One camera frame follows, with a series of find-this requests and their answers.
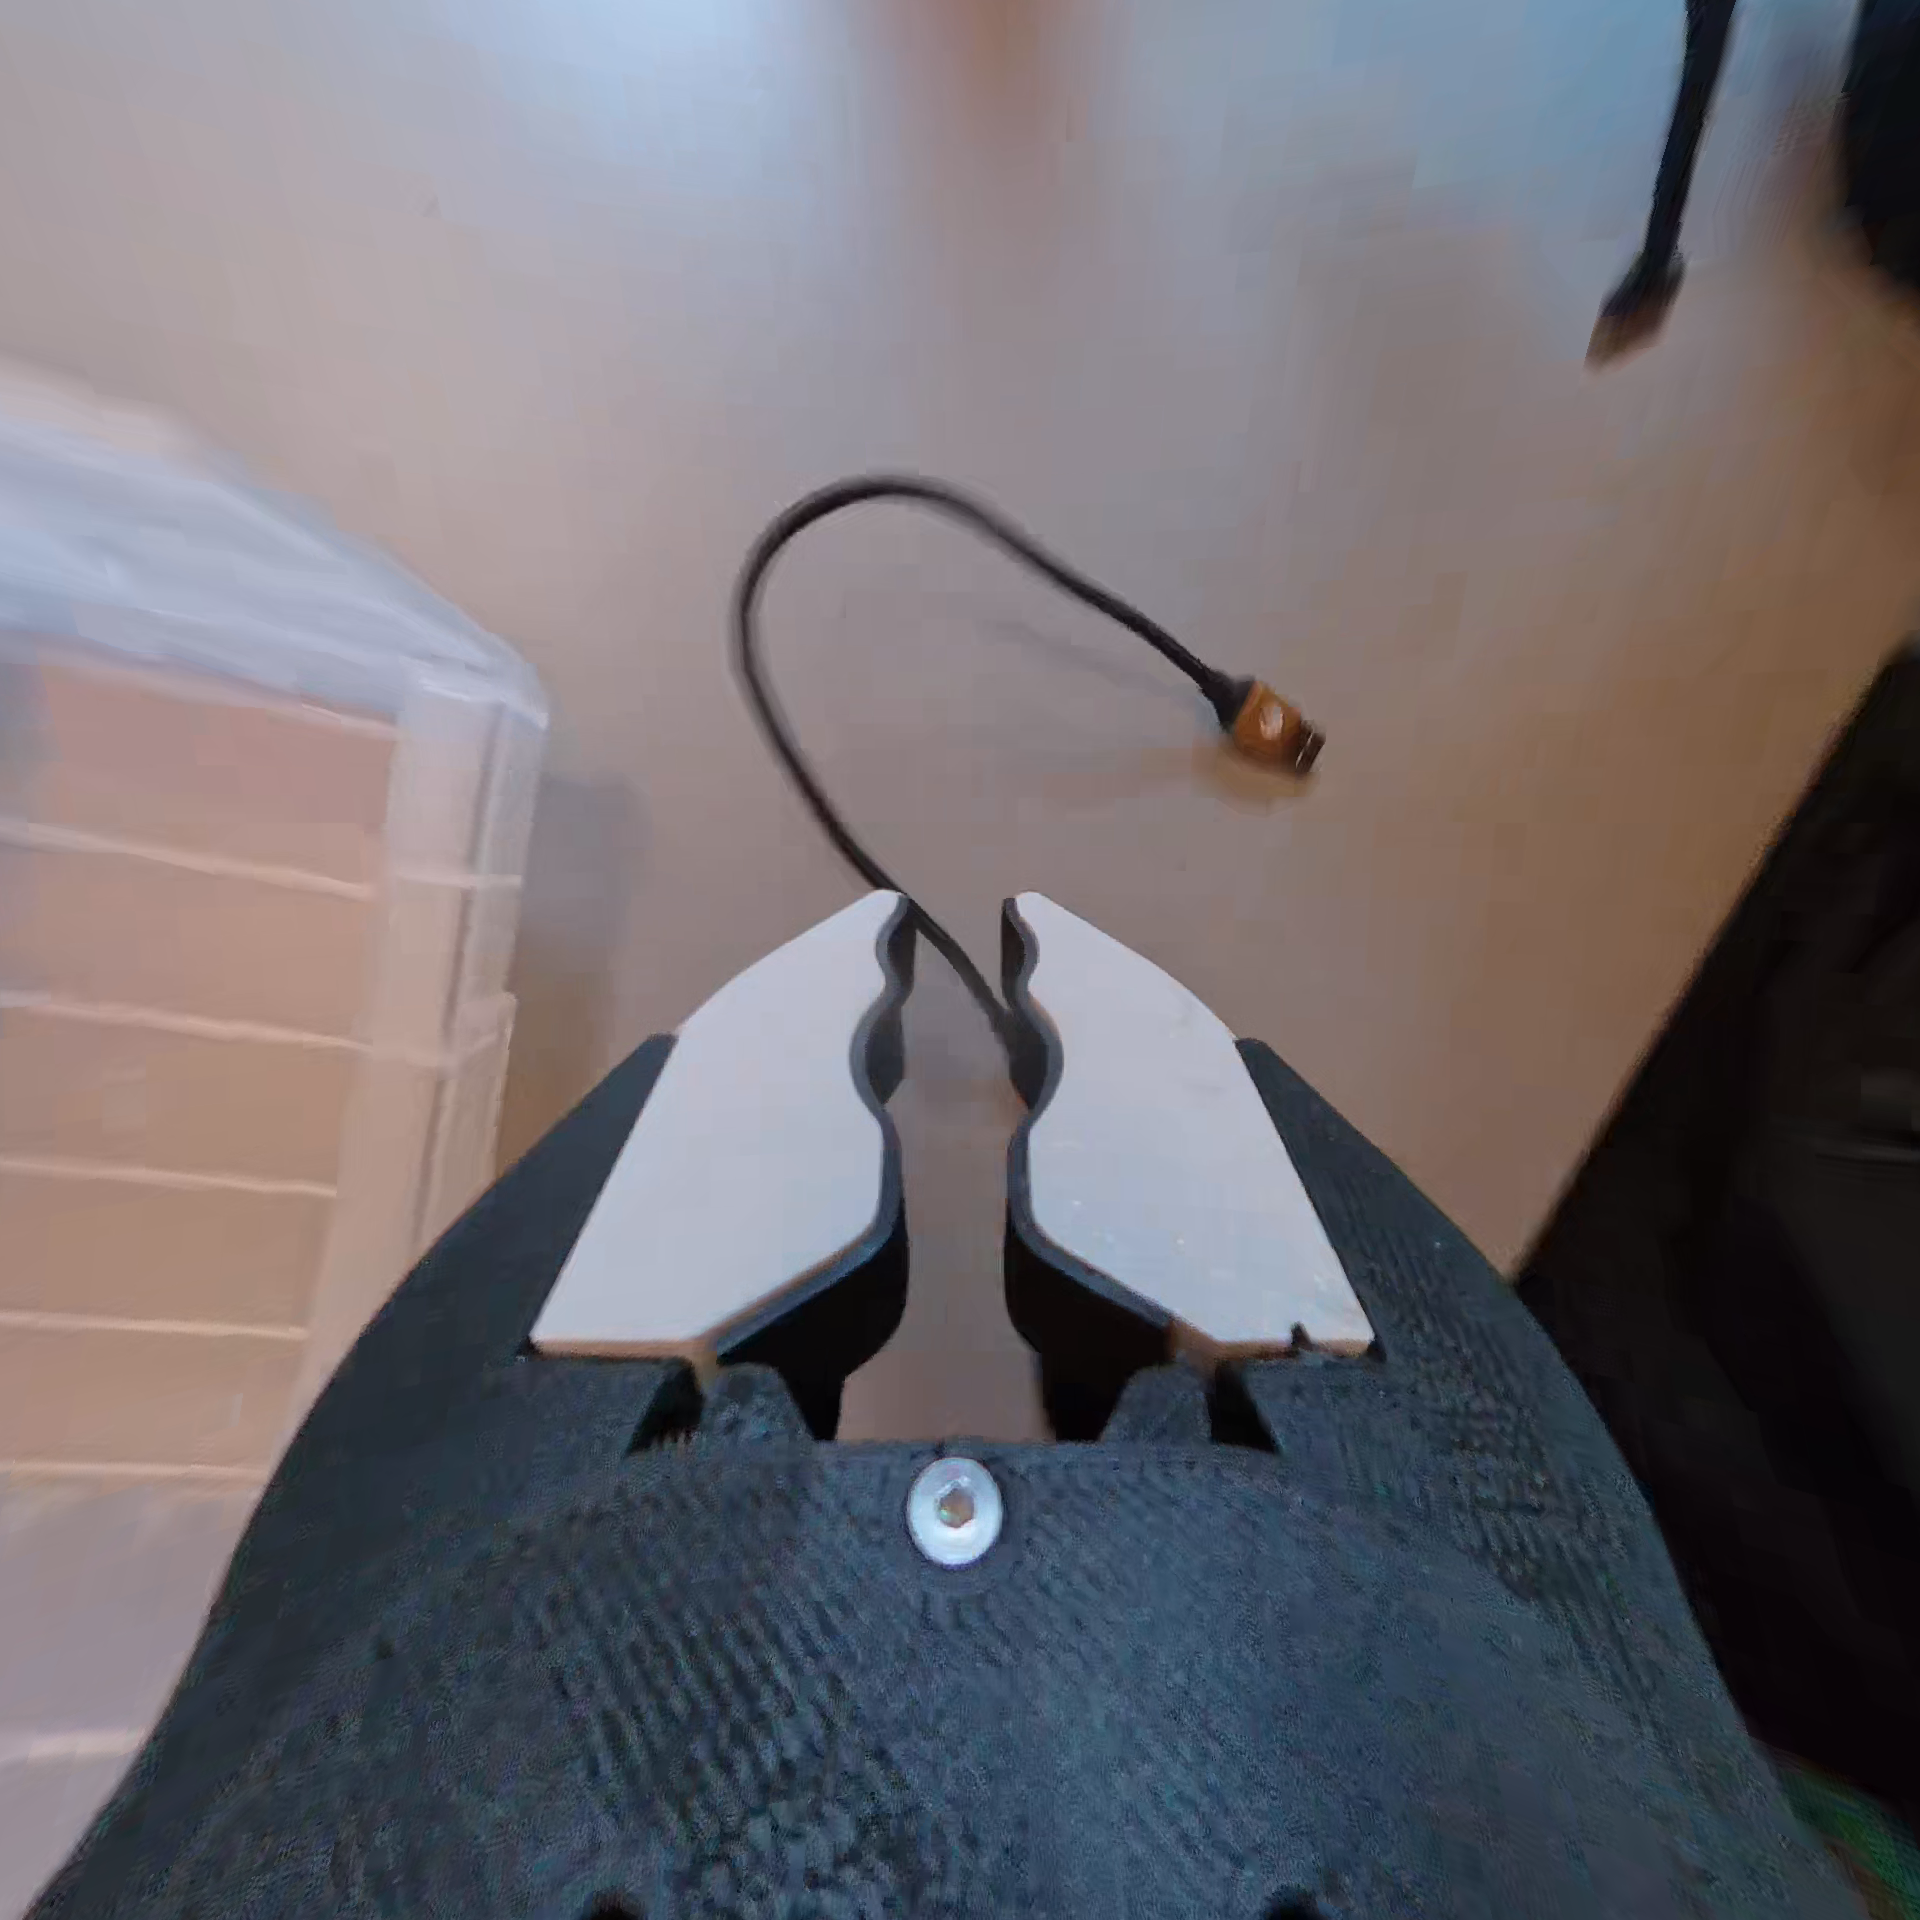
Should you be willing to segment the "clear plastic bin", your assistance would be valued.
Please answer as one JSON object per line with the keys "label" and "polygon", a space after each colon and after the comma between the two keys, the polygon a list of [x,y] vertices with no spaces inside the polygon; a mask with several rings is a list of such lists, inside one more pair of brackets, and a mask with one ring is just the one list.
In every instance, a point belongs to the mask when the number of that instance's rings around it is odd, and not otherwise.
{"label": "clear plastic bin", "polygon": [[2,1457],[262,1480],[492,1181],[537,672],[5,364]]}

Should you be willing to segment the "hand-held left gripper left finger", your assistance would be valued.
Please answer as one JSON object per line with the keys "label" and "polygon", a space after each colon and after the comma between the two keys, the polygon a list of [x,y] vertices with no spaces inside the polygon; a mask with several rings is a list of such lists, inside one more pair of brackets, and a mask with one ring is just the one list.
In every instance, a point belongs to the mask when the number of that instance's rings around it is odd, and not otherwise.
{"label": "hand-held left gripper left finger", "polygon": [[562,1360],[773,1370],[816,1438],[899,1329],[917,930],[870,892],[737,973],[664,1064],[530,1327]]}

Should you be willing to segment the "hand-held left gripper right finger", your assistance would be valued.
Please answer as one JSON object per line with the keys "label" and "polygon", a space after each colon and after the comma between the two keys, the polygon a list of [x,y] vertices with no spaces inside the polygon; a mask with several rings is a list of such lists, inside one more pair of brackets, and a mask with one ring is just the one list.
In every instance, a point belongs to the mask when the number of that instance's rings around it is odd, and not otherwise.
{"label": "hand-held left gripper right finger", "polygon": [[1245,1362],[1377,1346],[1222,1016],[1035,892],[1002,904],[1000,983],[1024,1104],[1003,1301],[1053,1434],[1099,1434],[1126,1385],[1165,1365],[1208,1398]]}

